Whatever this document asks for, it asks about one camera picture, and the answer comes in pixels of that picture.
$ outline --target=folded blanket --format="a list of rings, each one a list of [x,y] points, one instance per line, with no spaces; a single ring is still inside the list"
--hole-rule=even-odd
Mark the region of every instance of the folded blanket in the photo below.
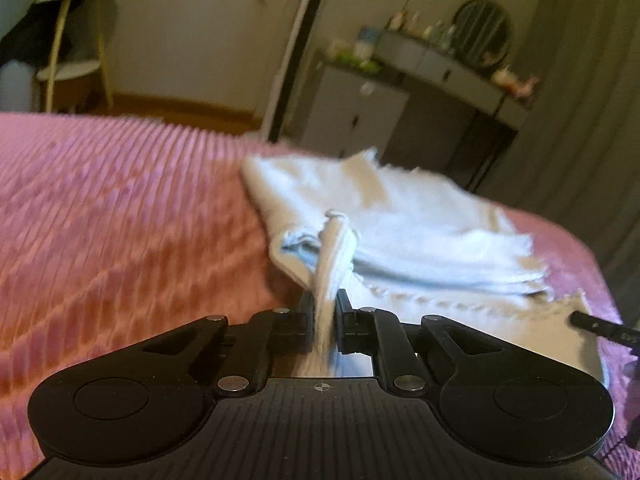
[[[373,155],[242,165],[271,259],[316,297],[314,350],[297,374],[371,374],[366,357],[339,356],[332,344],[335,294],[345,288],[355,308],[386,308],[413,323],[440,314],[601,378],[594,337],[566,322],[587,310],[580,294],[555,303],[526,296],[546,290],[529,235],[446,178],[380,168]]]

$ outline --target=bed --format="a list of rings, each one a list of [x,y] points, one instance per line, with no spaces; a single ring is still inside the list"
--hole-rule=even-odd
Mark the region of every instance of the bed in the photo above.
[[[296,301],[273,268],[239,165],[287,148],[138,119],[0,115],[0,478],[41,459],[29,396],[57,370],[209,314],[246,322]],[[510,210],[550,266],[558,294],[582,288],[593,313],[620,318],[593,256],[569,233]],[[623,366],[606,341],[616,420],[599,458],[640,476],[626,435]]]

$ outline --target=curtain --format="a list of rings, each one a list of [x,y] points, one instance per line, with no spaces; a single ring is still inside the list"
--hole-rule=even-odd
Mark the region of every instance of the curtain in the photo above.
[[[640,0],[540,0],[515,69],[543,87],[479,192],[581,238],[640,318]]]

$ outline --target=round mirror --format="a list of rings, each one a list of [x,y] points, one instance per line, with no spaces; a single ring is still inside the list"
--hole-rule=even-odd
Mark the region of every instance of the round mirror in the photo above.
[[[493,0],[469,0],[458,9],[453,23],[454,46],[467,66],[489,72],[509,53],[513,22]]]

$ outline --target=wooden table leg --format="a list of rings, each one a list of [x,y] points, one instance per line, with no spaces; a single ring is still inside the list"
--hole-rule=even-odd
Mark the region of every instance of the wooden table leg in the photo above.
[[[65,30],[66,17],[69,14],[70,5],[71,0],[62,0],[60,4],[60,12],[56,22],[56,35],[53,37],[53,46],[49,55],[49,80],[47,82],[47,105],[45,108],[47,114],[50,114],[53,110],[53,92],[56,85],[56,68],[60,54],[60,43],[62,42],[62,33]]]
[[[95,12],[96,41],[98,47],[98,59],[100,60],[100,78],[102,80],[104,95],[107,99],[107,106],[111,108],[113,107],[113,95],[111,94],[111,87],[109,86],[109,79],[107,76],[107,59],[104,53],[104,36],[102,35],[102,19],[100,17],[100,0],[95,0]]]

